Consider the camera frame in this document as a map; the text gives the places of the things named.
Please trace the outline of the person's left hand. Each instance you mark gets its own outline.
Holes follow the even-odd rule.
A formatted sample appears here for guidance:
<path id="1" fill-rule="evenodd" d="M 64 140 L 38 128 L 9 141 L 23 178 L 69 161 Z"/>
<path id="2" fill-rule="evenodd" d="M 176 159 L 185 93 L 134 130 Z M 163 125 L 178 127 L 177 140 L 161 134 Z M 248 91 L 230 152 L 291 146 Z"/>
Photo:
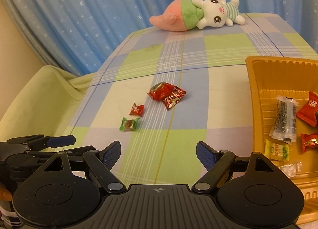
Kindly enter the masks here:
<path id="1" fill-rule="evenodd" d="M 0 184 L 0 199 L 6 202 L 12 201 L 12 194 L 2 184 Z"/>

